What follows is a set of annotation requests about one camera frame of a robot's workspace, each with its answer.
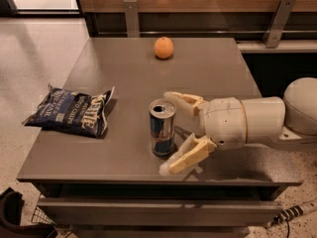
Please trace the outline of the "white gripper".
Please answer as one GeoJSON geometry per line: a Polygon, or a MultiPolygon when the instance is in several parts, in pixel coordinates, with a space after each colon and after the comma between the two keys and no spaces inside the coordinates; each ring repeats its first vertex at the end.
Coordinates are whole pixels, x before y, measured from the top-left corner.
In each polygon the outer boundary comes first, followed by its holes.
{"type": "Polygon", "coordinates": [[[167,91],[163,97],[190,117],[199,113],[200,128],[206,136],[192,133],[158,172],[162,176],[175,175],[192,167],[218,150],[240,149],[246,143],[247,122],[242,102],[234,97],[216,98],[206,102],[201,96],[167,91]]]}

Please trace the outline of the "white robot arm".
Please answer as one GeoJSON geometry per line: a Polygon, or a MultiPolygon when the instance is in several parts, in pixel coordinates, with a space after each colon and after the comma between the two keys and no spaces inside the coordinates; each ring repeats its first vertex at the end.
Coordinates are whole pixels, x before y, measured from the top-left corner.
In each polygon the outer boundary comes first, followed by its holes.
{"type": "Polygon", "coordinates": [[[314,151],[317,144],[317,79],[298,78],[281,98],[206,101],[201,96],[167,92],[164,97],[199,118],[200,138],[191,135],[159,167],[162,176],[175,175],[218,150],[264,145],[284,151],[314,151]]]}

